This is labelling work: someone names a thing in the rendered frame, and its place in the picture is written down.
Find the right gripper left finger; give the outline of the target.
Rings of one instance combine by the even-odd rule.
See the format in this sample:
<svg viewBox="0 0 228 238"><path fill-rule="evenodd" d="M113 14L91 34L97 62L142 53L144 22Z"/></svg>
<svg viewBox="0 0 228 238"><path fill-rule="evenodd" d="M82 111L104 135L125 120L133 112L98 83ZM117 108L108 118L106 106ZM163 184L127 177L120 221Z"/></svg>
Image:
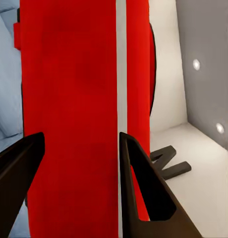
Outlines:
<svg viewBox="0 0 228 238"><path fill-rule="evenodd" d="M43 132L0 153L0 238L8 238L44 154Z"/></svg>

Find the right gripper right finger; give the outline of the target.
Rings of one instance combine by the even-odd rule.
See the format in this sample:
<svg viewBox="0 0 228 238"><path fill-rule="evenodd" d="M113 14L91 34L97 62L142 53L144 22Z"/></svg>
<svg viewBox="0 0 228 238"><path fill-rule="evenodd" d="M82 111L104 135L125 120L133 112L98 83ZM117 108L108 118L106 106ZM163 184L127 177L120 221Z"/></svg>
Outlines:
<svg viewBox="0 0 228 238"><path fill-rule="evenodd" d="M120 132L119 150L123 238L203 238L138 140ZM150 221L139 218L131 166Z"/></svg>

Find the radio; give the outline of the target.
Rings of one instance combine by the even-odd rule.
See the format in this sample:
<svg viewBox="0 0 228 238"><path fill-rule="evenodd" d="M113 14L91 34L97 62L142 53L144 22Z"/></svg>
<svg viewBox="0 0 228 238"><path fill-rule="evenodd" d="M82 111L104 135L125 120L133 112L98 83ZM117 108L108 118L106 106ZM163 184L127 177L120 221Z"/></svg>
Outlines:
<svg viewBox="0 0 228 238"><path fill-rule="evenodd" d="M150 157L149 0L20 0L23 137L44 133L26 195L31 238L123 238L119 133ZM139 218L150 221L133 166Z"/></svg>

